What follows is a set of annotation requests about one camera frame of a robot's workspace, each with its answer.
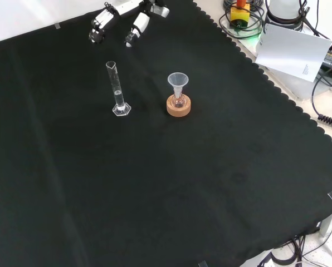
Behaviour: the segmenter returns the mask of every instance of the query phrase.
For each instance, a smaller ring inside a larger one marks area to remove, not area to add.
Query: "table surface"
[[[223,0],[194,0],[197,5],[205,11],[210,17],[218,24],[218,20],[221,15],[224,14],[224,10],[222,8]],[[313,0],[310,0],[309,3],[313,6]],[[327,19],[328,16],[332,15],[332,10],[328,2],[332,3],[331,1],[320,1],[320,20],[319,20],[319,27],[318,30],[327,35],[329,38],[332,39],[332,21]],[[314,9],[311,9],[312,13],[310,20],[313,21],[314,17]],[[252,54],[250,50],[246,48],[246,46],[241,43],[240,41],[233,38],[233,41],[237,43],[238,47],[240,47],[241,51],[244,52],[247,57],[251,58],[255,62],[255,56]],[[315,120],[318,123],[318,126],[324,129],[325,133],[332,138],[332,126],[329,126],[321,121],[317,120],[317,114],[314,112],[312,108],[312,104],[310,100],[302,101],[298,100],[291,91],[284,85],[284,83],[276,77],[271,71],[269,71],[265,67],[261,67],[265,74],[268,75],[269,79],[274,82],[274,84],[281,88],[282,92],[287,94],[289,99],[292,99],[296,102],[296,105],[301,107],[304,112],[310,115],[311,119]],[[332,90],[326,91],[321,93],[315,97],[315,104],[316,108],[326,116],[332,117]]]
[[[330,140],[191,0],[169,3],[132,50],[132,17],[91,46],[93,14],[0,43],[0,266],[237,267],[332,212]],[[165,111],[174,71],[185,118]]]

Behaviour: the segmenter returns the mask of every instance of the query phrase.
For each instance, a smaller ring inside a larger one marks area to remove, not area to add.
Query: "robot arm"
[[[131,31],[125,39],[127,47],[143,34],[150,21],[150,14],[157,14],[167,17],[169,9],[163,4],[162,0],[131,0],[119,6],[113,6],[105,3],[105,9],[92,21],[92,31],[89,33],[89,39],[93,43],[101,43],[105,37],[106,30],[115,25],[119,18],[130,16],[141,12],[131,28]]]

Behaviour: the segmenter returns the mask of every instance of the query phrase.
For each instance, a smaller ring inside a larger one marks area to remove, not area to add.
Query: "funnel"
[[[188,76],[181,72],[175,72],[169,75],[167,80],[173,87],[175,97],[180,98],[182,95],[183,86],[185,86],[189,81]]]
[[[174,94],[167,99],[167,111],[174,117],[183,117],[191,110],[191,100],[182,94],[183,87],[189,79],[186,74],[175,72],[168,76],[167,81],[173,87]]]

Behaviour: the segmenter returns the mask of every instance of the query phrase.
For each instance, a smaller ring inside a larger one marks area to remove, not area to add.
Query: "white paper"
[[[313,82],[331,41],[272,24],[265,25],[256,63]]]

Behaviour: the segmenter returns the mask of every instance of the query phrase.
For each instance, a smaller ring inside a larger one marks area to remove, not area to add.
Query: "white floor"
[[[319,233],[308,235],[306,237],[304,253],[317,248],[324,242],[325,238],[322,238]],[[273,250],[274,256],[278,259],[288,259],[293,255],[293,246],[290,244],[284,248]],[[332,267],[332,234],[328,241],[319,249],[305,256],[310,261],[322,263],[325,266]],[[266,267],[278,267],[280,265],[269,262]]]

